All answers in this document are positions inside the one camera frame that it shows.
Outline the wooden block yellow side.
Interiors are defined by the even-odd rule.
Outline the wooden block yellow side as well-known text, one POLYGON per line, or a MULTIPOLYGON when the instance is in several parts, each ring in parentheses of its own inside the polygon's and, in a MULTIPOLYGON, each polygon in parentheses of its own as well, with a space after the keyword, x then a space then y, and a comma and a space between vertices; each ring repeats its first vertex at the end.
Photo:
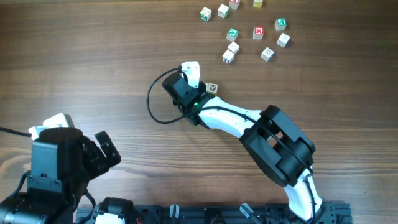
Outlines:
POLYGON ((218 85, 214 83, 205 83, 206 85, 206 92, 211 93, 213 95, 217 95, 218 85))

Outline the wooden block green letter Y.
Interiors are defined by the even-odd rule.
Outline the wooden block green letter Y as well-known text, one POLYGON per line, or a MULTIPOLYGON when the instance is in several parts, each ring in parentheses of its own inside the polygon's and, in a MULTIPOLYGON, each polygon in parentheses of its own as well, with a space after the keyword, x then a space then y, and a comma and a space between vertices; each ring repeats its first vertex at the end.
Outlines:
POLYGON ((230 30, 227 32, 226 39, 228 41, 234 42, 237 39, 238 34, 239 34, 238 30, 230 28, 230 30))

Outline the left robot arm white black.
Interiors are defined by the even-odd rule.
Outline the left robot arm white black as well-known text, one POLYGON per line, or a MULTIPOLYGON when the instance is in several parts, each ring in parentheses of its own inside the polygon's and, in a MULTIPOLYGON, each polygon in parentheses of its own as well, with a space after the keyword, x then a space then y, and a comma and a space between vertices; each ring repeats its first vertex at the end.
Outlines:
POLYGON ((77 128, 43 130, 32 145, 31 169, 17 189, 1 202, 1 223, 73 223, 82 197, 92 204, 79 223, 136 223, 132 201, 106 198, 99 205, 89 193, 89 182, 121 162, 109 135, 96 141, 77 128))

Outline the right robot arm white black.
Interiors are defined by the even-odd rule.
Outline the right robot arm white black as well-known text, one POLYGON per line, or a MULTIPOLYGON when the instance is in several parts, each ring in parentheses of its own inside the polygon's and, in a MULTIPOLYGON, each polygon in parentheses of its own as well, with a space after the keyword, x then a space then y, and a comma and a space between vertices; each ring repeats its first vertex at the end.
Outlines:
POLYGON ((193 125, 218 129, 237 137, 262 172, 284 188, 290 210, 301 220, 316 223, 322 205, 313 183, 313 153, 309 138, 278 107, 264 111, 231 105, 188 84, 180 72, 162 87, 193 125))

